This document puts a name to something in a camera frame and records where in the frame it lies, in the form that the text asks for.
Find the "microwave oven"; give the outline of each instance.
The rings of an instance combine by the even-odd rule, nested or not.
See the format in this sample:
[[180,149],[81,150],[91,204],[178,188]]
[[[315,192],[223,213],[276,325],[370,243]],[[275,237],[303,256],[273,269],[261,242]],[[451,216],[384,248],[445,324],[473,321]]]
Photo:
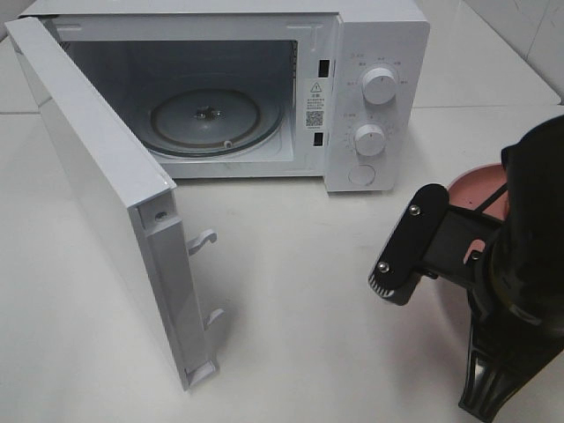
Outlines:
[[213,373],[173,179],[390,189],[429,24],[412,0],[38,0],[6,24],[63,169],[182,385]]

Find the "timer knob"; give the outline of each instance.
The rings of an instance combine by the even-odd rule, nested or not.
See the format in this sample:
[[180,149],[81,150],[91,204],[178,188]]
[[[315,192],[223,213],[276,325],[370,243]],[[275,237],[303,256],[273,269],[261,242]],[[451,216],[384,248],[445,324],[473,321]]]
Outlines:
[[397,77],[392,69],[373,68],[362,77],[362,93],[372,104],[384,104],[396,95]]
[[378,125],[363,125],[354,134],[354,148],[361,156],[375,156],[385,145],[386,136]]

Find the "sticker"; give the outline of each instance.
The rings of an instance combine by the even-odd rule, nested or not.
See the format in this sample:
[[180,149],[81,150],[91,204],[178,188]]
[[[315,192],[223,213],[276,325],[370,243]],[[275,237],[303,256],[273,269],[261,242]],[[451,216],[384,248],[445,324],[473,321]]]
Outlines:
[[325,128],[327,116],[325,109],[330,97],[330,78],[311,78],[304,80],[304,125],[308,130]]

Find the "open microwave door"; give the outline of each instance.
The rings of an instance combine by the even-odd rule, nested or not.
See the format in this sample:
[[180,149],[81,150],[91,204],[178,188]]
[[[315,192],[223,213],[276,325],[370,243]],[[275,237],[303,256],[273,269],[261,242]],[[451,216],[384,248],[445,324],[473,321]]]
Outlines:
[[75,196],[187,389],[216,369],[188,259],[214,234],[186,243],[174,182],[38,19],[6,27]]

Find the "white countertop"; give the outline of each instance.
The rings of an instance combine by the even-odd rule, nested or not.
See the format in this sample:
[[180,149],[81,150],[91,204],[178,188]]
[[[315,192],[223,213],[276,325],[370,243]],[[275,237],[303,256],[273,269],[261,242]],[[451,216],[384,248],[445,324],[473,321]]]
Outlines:
[[[479,34],[459,41],[490,51],[483,70],[494,77],[465,69],[462,50],[460,62],[444,53],[455,69],[444,68],[446,85],[424,70],[416,103],[426,108],[412,111],[393,191],[328,195],[316,178],[179,183],[188,236],[219,233],[190,258],[204,313],[226,309],[212,333],[219,374],[188,393],[80,214],[41,118],[26,114],[36,107],[1,43],[2,422],[476,422],[457,407],[464,291],[424,279],[399,308],[372,293],[367,275],[416,189],[498,161],[564,108],[494,34],[480,38],[491,30],[465,5],[431,3],[432,22],[433,13],[474,22]],[[427,69],[442,69],[437,37]],[[519,84],[500,82],[509,74]],[[561,422],[562,372],[559,356],[495,422]]]

